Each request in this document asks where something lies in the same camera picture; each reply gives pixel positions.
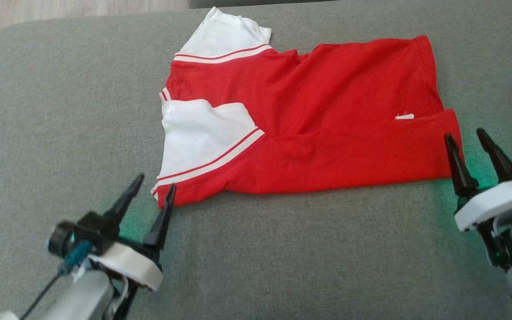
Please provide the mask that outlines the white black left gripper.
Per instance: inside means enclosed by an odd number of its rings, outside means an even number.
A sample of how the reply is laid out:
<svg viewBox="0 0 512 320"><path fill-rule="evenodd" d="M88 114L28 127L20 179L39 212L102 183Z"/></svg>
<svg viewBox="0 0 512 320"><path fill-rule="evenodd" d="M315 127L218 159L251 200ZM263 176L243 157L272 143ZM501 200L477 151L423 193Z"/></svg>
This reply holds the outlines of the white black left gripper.
<svg viewBox="0 0 512 320"><path fill-rule="evenodd" d="M115 225L120 225L128 207L140 191L145 175L138 174L130 186L122 192L112 207L105 212L105 218ZM144 238L144 245L151 250L163 250L171 220L173 202L177 185L171 184L162 200L162 207L149 233ZM114 243L102 255L88 255L89 261L98 264L108 278L119 278L121 289L114 293L102 317L104 320L122 320L126 317L138 289L158 292L163 271L159 264L150 257L136 251L130 246Z"/></svg>

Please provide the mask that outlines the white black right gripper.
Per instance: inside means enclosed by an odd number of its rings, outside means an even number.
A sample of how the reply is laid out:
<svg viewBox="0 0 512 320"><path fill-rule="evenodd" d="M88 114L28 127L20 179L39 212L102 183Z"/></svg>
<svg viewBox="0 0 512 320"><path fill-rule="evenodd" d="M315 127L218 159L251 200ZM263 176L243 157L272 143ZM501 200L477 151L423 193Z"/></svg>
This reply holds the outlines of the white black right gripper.
<svg viewBox="0 0 512 320"><path fill-rule="evenodd" d="M445 134L445 146L455 194L471 198L461 205L454 218L461 232L476 230L494 267L512 267L512 160L492 140L484 128L476 130L481 147L488 154L496 172L498 185L477 194L479 184L465 164L454 137Z"/></svg>

